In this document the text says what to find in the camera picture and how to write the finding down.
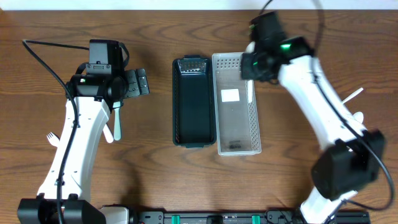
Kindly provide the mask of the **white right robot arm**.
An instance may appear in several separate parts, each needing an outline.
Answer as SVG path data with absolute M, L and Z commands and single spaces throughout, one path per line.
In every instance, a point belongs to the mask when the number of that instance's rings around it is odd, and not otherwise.
M 344 203 L 374 182 L 385 139 L 369 131 L 344 105 L 303 37 L 252 41 L 241 57 L 245 80 L 276 79 L 294 98 L 314 130 L 321 156 L 311 169 L 313 189 L 300 206 L 305 223 L 331 220 Z

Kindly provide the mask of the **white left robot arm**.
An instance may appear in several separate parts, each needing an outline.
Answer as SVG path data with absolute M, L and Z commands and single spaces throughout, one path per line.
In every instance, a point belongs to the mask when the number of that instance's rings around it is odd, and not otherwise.
M 90 204 L 91 175 L 102 134 L 121 139 L 119 109 L 126 98 L 149 93 L 143 68 L 83 64 L 69 82 L 65 123 L 51 168 L 35 199 L 23 198 L 21 223 L 134 223 L 129 208 Z

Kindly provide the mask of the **mint green plastic utensil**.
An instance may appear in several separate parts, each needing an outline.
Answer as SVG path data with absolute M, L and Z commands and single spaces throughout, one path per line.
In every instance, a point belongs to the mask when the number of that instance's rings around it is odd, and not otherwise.
M 120 108 L 122 107 L 121 101 L 116 101 L 113 104 L 114 110 L 114 140 L 119 141 L 122 137 L 121 132 L 121 119 L 120 119 Z

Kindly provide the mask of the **white label sticker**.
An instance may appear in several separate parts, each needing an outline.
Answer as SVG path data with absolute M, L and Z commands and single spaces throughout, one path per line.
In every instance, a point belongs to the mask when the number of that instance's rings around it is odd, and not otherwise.
M 238 89 L 226 89 L 226 90 L 221 90 L 221 101 L 223 103 L 226 102 L 235 102 L 239 101 L 239 90 Z

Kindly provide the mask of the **dark green plastic tray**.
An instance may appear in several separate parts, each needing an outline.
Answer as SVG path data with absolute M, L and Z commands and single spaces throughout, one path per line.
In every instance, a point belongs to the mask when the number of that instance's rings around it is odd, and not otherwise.
M 210 58 L 185 55 L 172 62 L 173 138 L 176 146 L 203 148 L 216 142 L 213 68 Z

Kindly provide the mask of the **clear perforated plastic basket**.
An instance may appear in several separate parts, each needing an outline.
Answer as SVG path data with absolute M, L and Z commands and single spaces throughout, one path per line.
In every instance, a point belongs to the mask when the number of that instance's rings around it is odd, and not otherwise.
M 262 151 L 256 94 L 248 103 L 247 81 L 241 78 L 241 52 L 212 55 L 218 154 L 251 156 Z M 221 90 L 238 89 L 239 101 L 221 101 Z

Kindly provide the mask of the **white plastic fork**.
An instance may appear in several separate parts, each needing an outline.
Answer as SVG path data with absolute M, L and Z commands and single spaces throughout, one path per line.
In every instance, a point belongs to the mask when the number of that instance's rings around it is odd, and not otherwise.
M 53 132 L 50 132 L 48 135 L 46 135 L 46 138 L 52 146 L 58 147 L 60 140 L 57 135 L 55 135 Z

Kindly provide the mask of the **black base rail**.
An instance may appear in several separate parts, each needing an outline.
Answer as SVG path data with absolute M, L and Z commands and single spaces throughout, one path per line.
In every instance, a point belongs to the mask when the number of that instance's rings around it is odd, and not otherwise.
M 164 213 L 141 212 L 133 216 L 137 224 L 286 224 L 305 223 L 293 210 L 268 210 L 264 213 Z M 326 224 L 371 224 L 367 212 L 338 212 Z

